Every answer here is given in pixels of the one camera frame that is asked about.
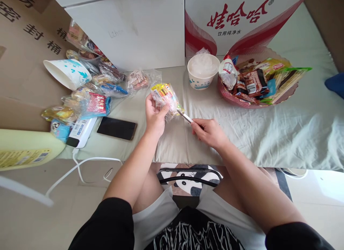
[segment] mattress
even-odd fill
[[[294,67],[313,70],[299,82],[295,94],[279,105],[249,110],[225,102],[216,81],[204,91],[190,87],[186,65],[160,69],[192,118],[215,118],[230,140],[259,167],[344,171],[344,100],[326,89],[324,81],[337,74],[321,35],[302,4],[269,46]],[[138,124],[132,141],[104,136],[94,130],[78,159],[112,157],[126,160],[145,131],[144,99],[149,90],[114,101],[110,117]],[[166,124],[154,162],[222,165],[217,152],[192,135],[181,117]],[[70,159],[67,146],[59,158]]]

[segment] floor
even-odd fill
[[[72,161],[53,160],[0,175],[45,193],[73,165]],[[84,180],[92,181],[101,179],[111,167],[112,178],[119,168],[115,162],[85,163],[81,171]],[[344,249],[344,174],[310,170],[304,179],[286,179],[296,207],[309,224],[335,249]],[[107,184],[82,184],[74,171],[52,192],[52,208],[0,188],[1,249],[68,249],[75,233],[101,201]]]

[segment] yellow bottle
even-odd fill
[[[0,171],[45,164],[65,146],[48,132],[0,129]]]

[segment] smartphone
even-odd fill
[[[103,117],[97,133],[131,141],[134,137],[137,124],[120,119]]]

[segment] red plastic basket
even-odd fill
[[[231,59],[234,59],[236,56],[238,57],[237,63],[243,63],[251,58],[254,58],[256,61],[263,61],[269,57],[285,60],[287,59],[281,57],[278,55],[275,51],[273,51],[270,48],[267,47],[256,47],[256,48],[247,48],[247,49],[239,49],[233,53],[230,54]],[[282,97],[279,98],[279,100],[273,104],[268,105],[265,103],[261,103],[260,105],[251,104],[250,102],[243,101],[235,96],[233,96],[227,89],[227,87],[222,83],[221,77],[218,76],[218,90],[220,94],[223,96],[223,98],[229,102],[232,105],[242,107],[244,109],[262,109],[265,107],[274,106],[276,104],[279,104],[285,100],[287,100],[290,96],[292,96],[298,87],[298,83],[293,85]]]

